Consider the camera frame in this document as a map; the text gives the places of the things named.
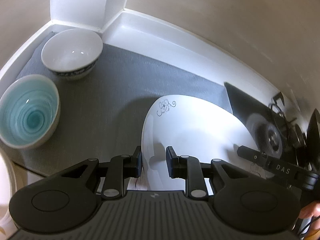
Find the person right hand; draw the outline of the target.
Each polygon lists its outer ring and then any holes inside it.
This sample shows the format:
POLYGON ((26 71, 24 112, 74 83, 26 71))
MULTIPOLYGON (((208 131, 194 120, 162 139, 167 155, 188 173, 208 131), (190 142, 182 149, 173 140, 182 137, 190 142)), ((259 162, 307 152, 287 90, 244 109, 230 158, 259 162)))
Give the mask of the person right hand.
POLYGON ((320 202, 314 201, 303 207, 299 213, 300 219, 318 217, 320 215, 320 202))

